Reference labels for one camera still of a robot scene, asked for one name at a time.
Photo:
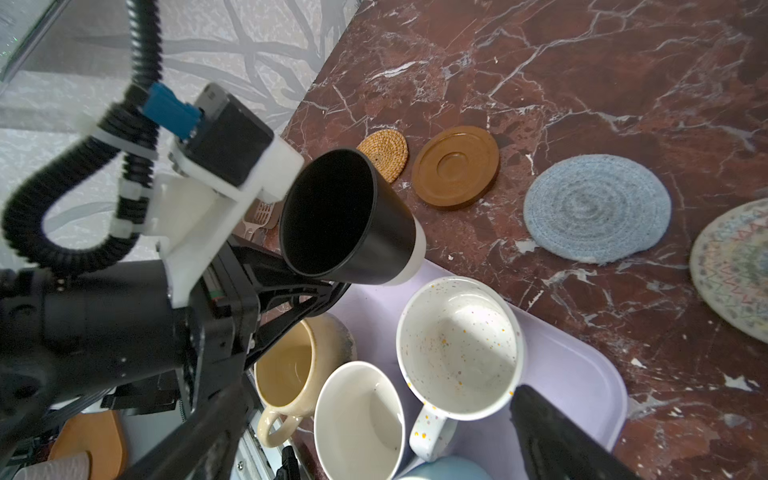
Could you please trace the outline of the lilac plastic tray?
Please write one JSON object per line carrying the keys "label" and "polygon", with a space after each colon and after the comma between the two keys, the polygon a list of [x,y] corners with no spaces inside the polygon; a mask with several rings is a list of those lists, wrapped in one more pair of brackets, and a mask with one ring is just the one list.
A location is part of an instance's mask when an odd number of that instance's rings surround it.
{"label": "lilac plastic tray", "polygon": [[[396,329],[410,297],[423,285],[448,276],[425,261],[408,282],[392,287],[353,285],[330,309],[352,334],[358,358],[378,367],[400,392],[411,414],[420,403],[406,385],[396,357]],[[626,420],[628,395],[621,375],[598,350],[518,308],[527,345],[523,383],[536,389],[604,449],[612,450]],[[527,474],[509,412],[460,425],[447,449],[475,462],[493,479]]]}

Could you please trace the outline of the beige ceramic mug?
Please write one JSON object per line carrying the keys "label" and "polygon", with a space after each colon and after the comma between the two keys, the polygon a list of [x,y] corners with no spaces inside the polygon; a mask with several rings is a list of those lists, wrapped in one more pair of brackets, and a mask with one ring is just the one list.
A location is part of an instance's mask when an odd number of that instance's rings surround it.
{"label": "beige ceramic mug", "polygon": [[259,442],[267,448],[284,444],[314,414],[330,375],[356,359],[355,340],[335,316],[306,318],[294,326],[254,366],[263,404]]}

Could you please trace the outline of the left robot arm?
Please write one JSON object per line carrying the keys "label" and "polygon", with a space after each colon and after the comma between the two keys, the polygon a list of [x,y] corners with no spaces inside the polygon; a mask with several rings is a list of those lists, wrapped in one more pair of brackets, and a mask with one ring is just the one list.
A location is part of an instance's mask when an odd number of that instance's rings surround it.
{"label": "left robot arm", "polygon": [[[131,81],[84,136],[9,199],[2,232],[31,267],[1,274],[1,450],[47,430],[50,408],[175,373],[187,421],[155,450],[237,442],[247,370],[290,328],[346,293],[235,225],[255,200],[282,199],[302,157],[228,92],[196,105],[162,83],[159,6],[127,5]],[[51,207],[124,160],[106,238],[66,248],[43,229]]]}

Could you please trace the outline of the blue woven coaster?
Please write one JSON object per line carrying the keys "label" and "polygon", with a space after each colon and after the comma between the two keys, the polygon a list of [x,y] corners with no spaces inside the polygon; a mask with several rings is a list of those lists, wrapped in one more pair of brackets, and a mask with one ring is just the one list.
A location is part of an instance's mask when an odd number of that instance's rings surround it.
{"label": "blue woven coaster", "polygon": [[643,165],[607,154],[553,164],[531,185],[523,218],[532,239],[561,258],[605,264],[654,247],[671,221],[672,201]]}

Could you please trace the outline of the red spray bottle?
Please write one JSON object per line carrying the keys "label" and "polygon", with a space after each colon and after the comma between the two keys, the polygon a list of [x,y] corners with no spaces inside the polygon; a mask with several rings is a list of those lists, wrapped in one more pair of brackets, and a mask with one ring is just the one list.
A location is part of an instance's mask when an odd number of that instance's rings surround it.
{"label": "red spray bottle", "polygon": [[299,462],[291,446],[283,448],[281,461],[281,466],[276,472],[276,480],[301,480]]}

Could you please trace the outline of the woven rattan coaster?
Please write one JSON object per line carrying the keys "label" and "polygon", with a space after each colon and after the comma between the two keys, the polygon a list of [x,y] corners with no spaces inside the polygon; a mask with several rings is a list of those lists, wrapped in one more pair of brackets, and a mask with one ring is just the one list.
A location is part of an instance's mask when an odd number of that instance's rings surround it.
{"label": "woven rattan coaster", "polygon": [[388,182],[393,183],[405,169],[409,150],[405,136],[393,129],[374,132],[357,146]]}

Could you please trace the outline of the white grey-handled mug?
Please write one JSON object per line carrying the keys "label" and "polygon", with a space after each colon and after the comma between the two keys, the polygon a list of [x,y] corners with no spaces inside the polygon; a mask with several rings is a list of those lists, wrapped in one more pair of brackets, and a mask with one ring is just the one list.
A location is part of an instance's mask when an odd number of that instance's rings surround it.
{"label": "white grey-handled mug", "polygon": [[337,368],[314,415],[318,459],[330,479],[393,479],[405,454],[405,412],[391,380],[376,366]]}

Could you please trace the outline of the black cup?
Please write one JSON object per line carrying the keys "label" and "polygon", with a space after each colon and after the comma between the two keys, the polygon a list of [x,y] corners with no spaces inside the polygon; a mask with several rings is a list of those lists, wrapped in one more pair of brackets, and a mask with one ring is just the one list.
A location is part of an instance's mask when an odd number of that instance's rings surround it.
{"label": "black cup", "polygon": [[423,263],[421,224],[363,153],[335,149],[310,162],[286,197],[281,253],[300,275],[394,286]]}

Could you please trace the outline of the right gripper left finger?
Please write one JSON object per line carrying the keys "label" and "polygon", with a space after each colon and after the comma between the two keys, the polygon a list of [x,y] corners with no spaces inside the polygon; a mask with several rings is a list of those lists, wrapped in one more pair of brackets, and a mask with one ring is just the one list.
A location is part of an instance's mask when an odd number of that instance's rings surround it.
{"label": "right gripper left finger", "polygon": [[120,477],[228,479],[254,407],[252,384],[225,388]]}

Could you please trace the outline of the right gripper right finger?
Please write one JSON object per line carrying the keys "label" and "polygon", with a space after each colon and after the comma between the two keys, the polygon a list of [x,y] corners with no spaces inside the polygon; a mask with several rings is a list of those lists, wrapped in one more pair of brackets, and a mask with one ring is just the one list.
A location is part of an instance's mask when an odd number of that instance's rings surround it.
{"label": "right gripper right finger", "polygon": [[530,479],[639,479],[533,387],[516,388],[510,412]]}

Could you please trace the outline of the left brown wooden coaster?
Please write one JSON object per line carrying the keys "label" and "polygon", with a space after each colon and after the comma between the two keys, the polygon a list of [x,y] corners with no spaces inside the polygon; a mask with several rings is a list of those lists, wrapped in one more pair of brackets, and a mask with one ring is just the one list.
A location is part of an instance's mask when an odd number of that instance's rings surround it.
{"label": "left brown wooden coaster", "polygon": [[417,196],[441,210],[458,210],[481,198],[500,171],[496,140],[485,129],[458,126],[433,137],[420,151],[411,183]]}

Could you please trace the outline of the white speckled mug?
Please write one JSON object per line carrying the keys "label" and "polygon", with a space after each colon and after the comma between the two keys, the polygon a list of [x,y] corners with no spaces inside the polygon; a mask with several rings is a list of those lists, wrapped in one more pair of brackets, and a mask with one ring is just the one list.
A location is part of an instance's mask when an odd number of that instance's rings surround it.
{"label": "white speckled mug", "polygon": [[396,332],[400,371],[422,403],[409,435],[412,451],[432,462],[460,423],[508,406],[522,381],[526,349],[516,315],[489,286],[448,276],[420,288]]}

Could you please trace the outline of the white blue mug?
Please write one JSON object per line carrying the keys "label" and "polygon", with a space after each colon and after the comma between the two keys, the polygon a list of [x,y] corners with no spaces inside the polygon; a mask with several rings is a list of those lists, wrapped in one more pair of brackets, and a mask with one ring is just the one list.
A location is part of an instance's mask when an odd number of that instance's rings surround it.
{"label": "white blue mug", "polygon": [[400,476],[401,480],[491,480],[475,462],[458,456],[425,462]]}

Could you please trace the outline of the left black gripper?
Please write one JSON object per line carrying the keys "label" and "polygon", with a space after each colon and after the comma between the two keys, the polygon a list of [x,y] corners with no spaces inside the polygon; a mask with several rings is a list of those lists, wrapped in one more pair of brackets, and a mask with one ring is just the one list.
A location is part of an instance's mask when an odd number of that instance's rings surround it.
{"label": "left black gripper", "polygon": [[[349,288],[302,276],[280,255],[241,237],[227,239],[193,285],[188,305],[174,311],[183,418],[239,385],[245,364],[254,365],[302,320],[327,312]],[[263,315],[283,304],[287,311],[257,325],[258,310]],[[255,346],[247,355],[252,335]]]}

